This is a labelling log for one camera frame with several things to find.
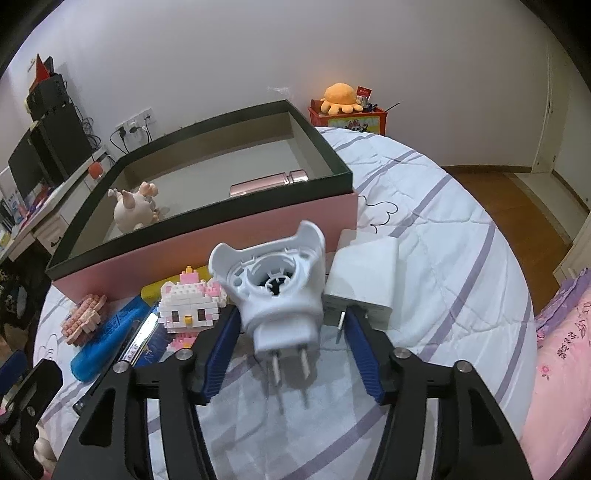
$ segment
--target pink pillow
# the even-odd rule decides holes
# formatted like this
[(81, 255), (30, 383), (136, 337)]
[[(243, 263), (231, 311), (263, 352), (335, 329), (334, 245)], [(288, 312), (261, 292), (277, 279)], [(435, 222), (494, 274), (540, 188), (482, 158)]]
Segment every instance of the pink pillow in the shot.
[(548, 480), (591, 417), (591, 288), (538, 350), (531, 406), (521, 436), (535, 480)]

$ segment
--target orange plush octopus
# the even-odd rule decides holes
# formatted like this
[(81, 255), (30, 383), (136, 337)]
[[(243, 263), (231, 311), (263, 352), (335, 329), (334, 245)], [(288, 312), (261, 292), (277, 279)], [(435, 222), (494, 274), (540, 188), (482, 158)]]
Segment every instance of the orange plush octopus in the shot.
[(339, 111), (343, 113), (362, 112), (363, 107), (357, 103), (355, 90), (346, 83), (335, 83), (328, 87), (324, 92), (324, 98), (320, 111), (329, 115), (338, 115)]

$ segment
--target white plug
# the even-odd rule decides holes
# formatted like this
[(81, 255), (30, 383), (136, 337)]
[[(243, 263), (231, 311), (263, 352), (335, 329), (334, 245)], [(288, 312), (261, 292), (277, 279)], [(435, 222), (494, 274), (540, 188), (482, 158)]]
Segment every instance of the white plug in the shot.
[(275, 382), (279, 359), (291, 355), (300, 357), (307, 377), (307, 351), (319, 347), (324, 317), (322, 231), (304, 220), (288, 238), (244, 250), (219, 244), (209, 257), (209, 271), (240, 310), (255, 354), (271, 360)]
[(343, 230), (324, 287), (324, 305), (338, 312), (358, 305), (372, 320), (387, 325), (394, 306), (397, 261), (397, 239)]

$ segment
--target striped bedspread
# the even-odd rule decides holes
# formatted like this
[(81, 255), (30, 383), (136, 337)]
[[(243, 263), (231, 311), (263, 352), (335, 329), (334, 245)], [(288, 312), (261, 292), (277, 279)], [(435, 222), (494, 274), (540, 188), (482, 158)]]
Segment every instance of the striped bedspread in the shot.
[[(353, 171), (358, 229), (400, 241), (388, 336), (433, 363), (472, 362), (519, 436), (533, 389), (536, 341), (528, 289), (505, 238), (477, 201), (424, 155), (379, 135), (318, 130)], [(71, 306), (52, 287), (35, 350), (35, 361), (54, 358), (64, 371), (64, 387), (43, 417), (57, 454), (77, 420), (72, 405), (89, 386), (72, 377), (75, 349), (59, 334)], [(278, 388), (240, 337), (222, 391), (197, 408), (218, 478), (367, 478), (386, 409), (366, 394), (336, 328), (323, 326), (321, 334), (310, 378), (303, 379), (297, 360), (291, 368), (285, 359)], [(156, 401), (148, 405), (148, 418), (155, 478), (164, 479)], [(419, 478), (431, 478), (436, 425), (437, 404), (430, 401)]]

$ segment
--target blue bottle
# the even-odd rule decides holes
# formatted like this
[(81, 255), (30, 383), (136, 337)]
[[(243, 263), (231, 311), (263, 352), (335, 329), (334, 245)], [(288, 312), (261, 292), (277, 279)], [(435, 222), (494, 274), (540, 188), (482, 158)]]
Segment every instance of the blue bottle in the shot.
[(141, 322), (150, 310), (151, 307), (138, 295), (115, 313), (72, 359), (72, 374), (81, 382), (97, 376), (125, 339), (134, 320)]

